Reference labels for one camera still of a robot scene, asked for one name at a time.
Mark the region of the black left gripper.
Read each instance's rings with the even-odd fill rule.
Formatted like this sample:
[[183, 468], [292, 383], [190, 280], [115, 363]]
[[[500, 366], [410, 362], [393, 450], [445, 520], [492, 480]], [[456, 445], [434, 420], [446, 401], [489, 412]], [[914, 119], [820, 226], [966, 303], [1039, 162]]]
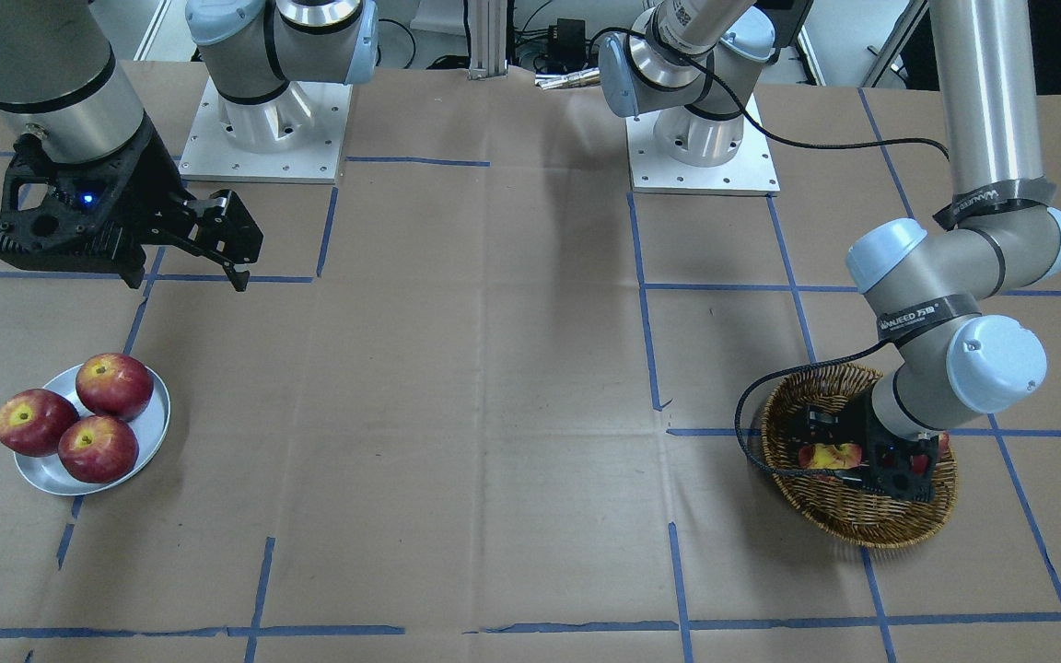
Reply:
[[862, 485], [864, 491], [901, 501], [930, 503], [936, 495], [934, 474], [940, 461], [935, 436], [899, 437], [880, 423], [872, 396], [863, 396], [863, 424], [855, 411], [795, 411], [790, 439], [795, 444], [862, 444], [862, 469], [830, 470], [842, 485]]

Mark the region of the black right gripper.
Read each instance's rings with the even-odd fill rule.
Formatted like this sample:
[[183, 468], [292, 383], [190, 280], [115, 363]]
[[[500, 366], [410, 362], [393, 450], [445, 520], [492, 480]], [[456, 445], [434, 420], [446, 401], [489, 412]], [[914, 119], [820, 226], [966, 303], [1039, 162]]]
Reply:
[[131, 287], [145, 275], [144, 244], [170, 243], [190, 221], [188, 248], [248, 287], [262, 231], [233, 190], [192, 200], [147, 116], [114, 154], [60, 164], [41, 139], [14, 142], [0, 207], [0, 260], [21, 271], [114, 273]]

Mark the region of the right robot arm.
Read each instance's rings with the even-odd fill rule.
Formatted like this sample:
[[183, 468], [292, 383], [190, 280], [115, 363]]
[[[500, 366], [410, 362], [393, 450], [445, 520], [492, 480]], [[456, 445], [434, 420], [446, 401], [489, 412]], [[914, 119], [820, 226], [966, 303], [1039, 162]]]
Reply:
[[[309, 85], [372, 76], [373, 1], [190, 1], [191, 39], [216, 94], [233, 168], [321, 146]], [[262, 231], [231, 190], [194, 197], [85, 1], [0, 1], [0, 116], [14, 132], [0, 260], [20, 271], [145, 277], [147, 245], [249, 282]]]

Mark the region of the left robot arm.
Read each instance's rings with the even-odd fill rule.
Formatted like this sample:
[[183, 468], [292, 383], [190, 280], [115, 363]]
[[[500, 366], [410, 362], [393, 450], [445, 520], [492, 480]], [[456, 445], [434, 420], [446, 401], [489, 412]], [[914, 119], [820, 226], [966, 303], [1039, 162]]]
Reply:
[[[1029, 8], [1024, 1], [932, 1], [954, 193], [939, 234], [895, 219], [846, 255], [876, 316], [879, 347], [903, 362], [841, 412], [804, 408], [801, 448], [858, 444], [843, 469], [793, 469], [904, 501], [930, 501], [939, 438], [1007, 411], [1043, 385], [1047, 354], [984, 299], [1061, 272], [1061, 211], [1043, 161]], [[665, 1], [630, 29], [595, 35], [601, 87], [620, 117], [682, 111], [706, 125], [748, 119], [742, 100], [769, 58], [772, 25], [751, 1]]]

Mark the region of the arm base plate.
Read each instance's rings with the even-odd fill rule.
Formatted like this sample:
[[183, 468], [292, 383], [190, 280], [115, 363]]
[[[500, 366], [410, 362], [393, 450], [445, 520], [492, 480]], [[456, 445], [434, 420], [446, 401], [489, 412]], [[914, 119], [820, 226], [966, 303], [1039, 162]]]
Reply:
[[257, 105], [236, 104], [207, 81], [181, 151], [180, 173], [215, 184], [338, 181], [353, 87], [294, 81]]
[[683, 108], [624, 121], [633, 192], [766, 196], [782, 189], [769, 140], [741, 117], [712, 127]]

